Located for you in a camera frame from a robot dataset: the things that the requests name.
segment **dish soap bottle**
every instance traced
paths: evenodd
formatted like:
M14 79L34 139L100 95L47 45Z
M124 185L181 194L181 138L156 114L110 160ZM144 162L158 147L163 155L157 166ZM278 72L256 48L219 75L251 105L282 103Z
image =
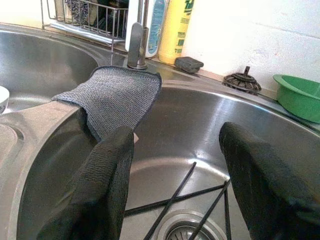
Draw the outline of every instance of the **dish soap bottle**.
M194 0L170 0L159 48L159 60L174 64L181 56Z
M160 36L165 21L165 12L167 10L168 0L150 0L148 4L148 15L146 26L149 29L147 48L145 56L147 58L154 57L159 48ZM139 0L129 1L128 23L125 37L125 50L129 51L131 28L137 22L138 18Z

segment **yellow bottle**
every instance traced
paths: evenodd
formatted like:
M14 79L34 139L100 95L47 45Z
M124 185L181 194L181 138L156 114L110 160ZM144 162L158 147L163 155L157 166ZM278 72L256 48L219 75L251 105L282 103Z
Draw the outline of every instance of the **yellow bottle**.
M181 56L194 0L170 0L158 57L161 62L174 64Z

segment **sink drain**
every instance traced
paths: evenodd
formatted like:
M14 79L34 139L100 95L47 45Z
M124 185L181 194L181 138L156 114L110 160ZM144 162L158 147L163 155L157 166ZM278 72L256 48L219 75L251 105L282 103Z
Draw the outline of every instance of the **sink drain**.
M203 218L203 214L180 209L166 215L155 231L155 240L188 240ZM224 231L210 218L195 240L227 240Z
M192 233L196 230L196 225L193 222L179 222L169 232L166 240L188 240ZM201 229L196 240L219 240L212 236L206 229Z

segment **kitchen sink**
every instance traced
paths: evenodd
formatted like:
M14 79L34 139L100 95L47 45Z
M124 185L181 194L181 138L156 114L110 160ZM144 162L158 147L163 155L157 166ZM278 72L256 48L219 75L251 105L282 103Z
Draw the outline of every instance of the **kitchen sink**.
M10 91L5 113L49 102L88 80L97 66L92 56L71 44L0 30L0 86Z
M320 176L314 167L320 160L318 134L247 100L191 88L165 85L151 112L135 130L139 141L131 167L127 210L169 199L193 162L197 165L181 195L227 181L229 175L218 140L224 122L238 123L269 141L297 175L314 186L315 191L320 189ZM68 131L66 125L61 128L65 130L58 128L49 138L28 173L20 202L17 239L36 237L68 179L95 144L83 130ZM232 188L228 191L232 236L248 240L249 232ZM178 231L181 223L184 228L191 228L203 217L218 193L214 191L173 204L153 239L170 239L168 235L175 226ZM143 239L162 209L126 217L121 239ZM209 239L226 240L223 200L219 201L205 227L211 233Z
M97 143L86 126L84 111L49 102L51 97L86 81L98 65L112 63L107 58L112 56L110 51L93 43L61 34L21 31L0 29L0 85L11 93L7 114L0 114L0 138L8 143L0 155L3 240L36 239L65 185ZM320 191L319 124L296 118L270 98L146 62L148 71L161 74L163 85L151 111L135 129L139 141L126 210L169 199L193 162L195 169L179 196L228 181L218 138L225 122L239 124L270 142L292 172L315 192ZM126 66L126 57L113 55L113 64ZM185 240L219 192L175 202L152 239ZM231 184L228 207L232 238L249 240ZM126 216L120 239L143 239L162 209ZM223 197L200 236L203 240L227 240Z

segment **blue label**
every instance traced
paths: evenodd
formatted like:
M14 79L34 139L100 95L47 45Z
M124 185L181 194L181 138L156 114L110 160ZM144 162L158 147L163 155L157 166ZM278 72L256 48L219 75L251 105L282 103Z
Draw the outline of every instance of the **blue label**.
M148 42L148 50L151 54L154 54L158 48L161 27L165 16L165 6L165 0L155 1Z

